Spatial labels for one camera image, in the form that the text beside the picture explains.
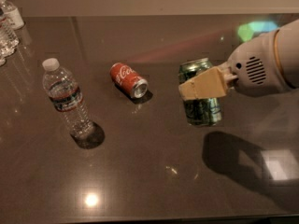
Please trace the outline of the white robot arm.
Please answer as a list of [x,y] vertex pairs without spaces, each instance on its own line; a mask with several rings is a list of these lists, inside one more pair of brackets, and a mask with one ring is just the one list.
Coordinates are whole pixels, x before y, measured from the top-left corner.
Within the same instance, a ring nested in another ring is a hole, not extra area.
[[228,60],[178,86],[185,101],[219,98],[229,90],[260,97],[299,88],[299,21],[241,44]]

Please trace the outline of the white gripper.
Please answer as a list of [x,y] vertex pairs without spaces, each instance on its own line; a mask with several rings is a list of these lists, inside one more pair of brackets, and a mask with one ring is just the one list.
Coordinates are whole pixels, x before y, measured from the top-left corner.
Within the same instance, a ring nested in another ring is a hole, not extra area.
[[259,97],[294,90],[294,32],[275,30],[241,44],[219,67],[178,86],[184,101],[226,96],[234,87]]

